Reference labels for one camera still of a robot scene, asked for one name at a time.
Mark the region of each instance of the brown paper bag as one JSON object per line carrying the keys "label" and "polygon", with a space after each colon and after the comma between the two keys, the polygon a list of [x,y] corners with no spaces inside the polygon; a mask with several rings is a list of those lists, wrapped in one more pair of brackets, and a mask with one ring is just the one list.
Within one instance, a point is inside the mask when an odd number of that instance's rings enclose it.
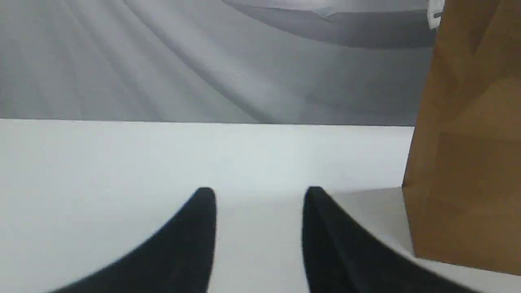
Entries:
{"label": "brown paper bag", "polygon": [[403,190],[418,257],[521,275],[521,0],[446,0]]}

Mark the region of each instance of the white surface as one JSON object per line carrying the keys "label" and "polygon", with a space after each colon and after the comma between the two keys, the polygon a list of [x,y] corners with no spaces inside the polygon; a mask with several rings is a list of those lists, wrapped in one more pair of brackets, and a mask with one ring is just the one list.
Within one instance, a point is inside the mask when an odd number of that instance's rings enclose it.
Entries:
{"label": "white surface", "polygon": [[[411,135],[397,127],[0,120],[0,292],[47,292],[101,269],[199,186],[214,188],[218,203],[209,292],[306,292],[306,188],[323,186],[341,202],[342,194],[399,186]],[[407,255],[398,193],[341,198]],[[516,277],[418,262],[485,292],[521,288]]]}

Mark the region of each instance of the white object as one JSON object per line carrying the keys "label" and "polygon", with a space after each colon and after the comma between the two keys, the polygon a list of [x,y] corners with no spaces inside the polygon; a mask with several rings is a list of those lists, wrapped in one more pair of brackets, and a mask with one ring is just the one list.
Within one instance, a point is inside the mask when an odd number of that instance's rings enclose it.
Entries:
{"label": "white object", "polygon": [[445,7],[445,0],[429,0],[427,7],[427,19],[431,29],[437,29],[441,23],[443,8]]}
{"label": "white object", "polygon": [[416,260],[400,193],[353,194],[400,186],[412,131],[0,119],[0,292],[48,292],[103,268],[199,186],[218,204],[209,292],[306,292],[310,185],[411,261],[482,292],[520,291],[519,277]]}

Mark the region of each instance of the fabric backdrop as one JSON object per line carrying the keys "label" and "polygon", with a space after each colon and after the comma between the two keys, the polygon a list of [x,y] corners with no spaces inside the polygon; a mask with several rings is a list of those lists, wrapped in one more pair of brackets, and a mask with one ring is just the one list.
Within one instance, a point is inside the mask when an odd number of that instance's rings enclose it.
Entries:
{"label": "fabric backdrop", "polygon": [[0,117],[412,125],[425,0],[3,0]]}

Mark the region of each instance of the white table surface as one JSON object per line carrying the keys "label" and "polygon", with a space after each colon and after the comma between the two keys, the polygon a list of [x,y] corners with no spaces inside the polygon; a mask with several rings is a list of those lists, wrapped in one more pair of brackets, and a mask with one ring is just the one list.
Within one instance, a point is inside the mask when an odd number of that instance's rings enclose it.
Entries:
{"label": "white table surface", "polygon": [[412,256],[409,127],[0,119],[0,292],[74,282],[145,241],[200,186],[217,193],[210,293],[307,292],[303,195],[324,187],[413,262],[486,293],[521,278]]}

